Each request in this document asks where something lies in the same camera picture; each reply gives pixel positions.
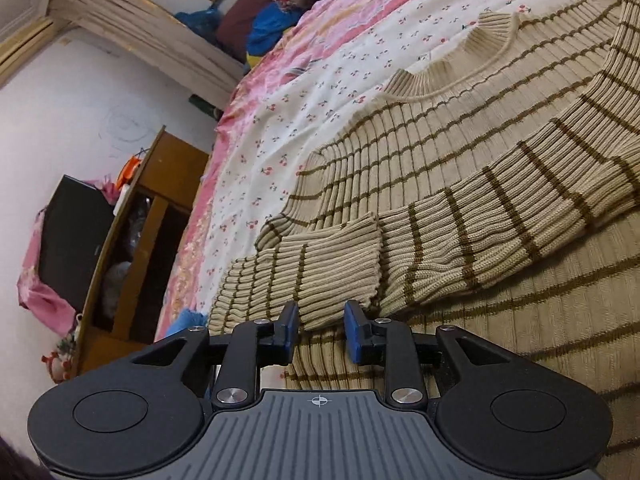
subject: gray ribbed plate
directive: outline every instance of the gray ribbed plate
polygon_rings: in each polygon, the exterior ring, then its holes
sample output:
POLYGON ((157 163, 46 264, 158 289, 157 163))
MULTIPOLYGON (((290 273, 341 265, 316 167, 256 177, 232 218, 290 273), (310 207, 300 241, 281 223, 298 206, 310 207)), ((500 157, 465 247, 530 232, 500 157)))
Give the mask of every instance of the gray ribbed plate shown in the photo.
MULTIPOLYGON (((418 413, 370 391, 268 390, 216 415, 187 454, 140 480, 497 480, 453 455, 418 413)), ((592 471, 571 480, 596 480, 592 471)))

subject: silver bolt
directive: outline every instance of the silver bolt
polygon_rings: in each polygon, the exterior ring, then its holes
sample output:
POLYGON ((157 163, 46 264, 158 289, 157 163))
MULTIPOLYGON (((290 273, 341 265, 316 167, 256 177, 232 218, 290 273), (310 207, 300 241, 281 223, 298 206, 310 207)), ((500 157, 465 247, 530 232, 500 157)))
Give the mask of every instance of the silver bolt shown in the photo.
POLYGON ((248 394, 240 388, 225 388, 224 390, 220 390, 216 397, 220 402, 224 402, 225 404, 237 404, 245 400, 248 394))
POLYGON ((415 388, 398 388, 391 394, 391 398, 400 404, 415 404, 422 400, 422 394, 415 388))

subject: beige curtain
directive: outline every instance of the beige curtain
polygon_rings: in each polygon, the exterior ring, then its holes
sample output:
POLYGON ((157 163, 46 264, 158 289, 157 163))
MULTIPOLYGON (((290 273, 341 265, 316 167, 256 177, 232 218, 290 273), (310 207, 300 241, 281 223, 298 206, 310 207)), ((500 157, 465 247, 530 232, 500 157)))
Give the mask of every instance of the beige curtain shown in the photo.
POLYGON ((149 0, 51 0, 49 15, 122 46, 224 109, 242 64, 149 0))
POLYGON ((39 18, 0 43, 0 86, 51 43, 66 24, 62 20, 39 18))

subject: wooden cabinet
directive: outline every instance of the wooden cabinet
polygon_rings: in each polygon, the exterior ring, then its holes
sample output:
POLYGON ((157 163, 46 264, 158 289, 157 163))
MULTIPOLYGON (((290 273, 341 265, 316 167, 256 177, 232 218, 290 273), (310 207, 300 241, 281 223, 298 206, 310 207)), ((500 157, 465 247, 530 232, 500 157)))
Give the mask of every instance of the wooden cabinet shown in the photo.
POLYGON ((78 375, 140 350, 152 342, 162 295, 207 154, 160 131, 136 171, 113 220, 82 311, 72 374, 78 375), (133 209, 148 205, 140 238, 129 256, 122 249, 133 209), (105 273, 130 261, 113 318, 102 310, 105 273))

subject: bed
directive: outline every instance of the bed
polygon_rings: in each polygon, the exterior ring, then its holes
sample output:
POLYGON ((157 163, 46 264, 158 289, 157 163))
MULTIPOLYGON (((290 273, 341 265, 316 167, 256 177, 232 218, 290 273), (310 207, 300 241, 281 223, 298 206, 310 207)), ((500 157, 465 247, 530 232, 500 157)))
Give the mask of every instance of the bed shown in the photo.
MULTIPOLYGON (((175 262, 156 338, 184 307, 206 314, 223 271, 248 256, 306 156, 399 68, 421 70, 483 10, 541 14, 571 0, 322 0, 238 85, 175 262)), ((263 387, 284 387, 267 368, 263 387)))

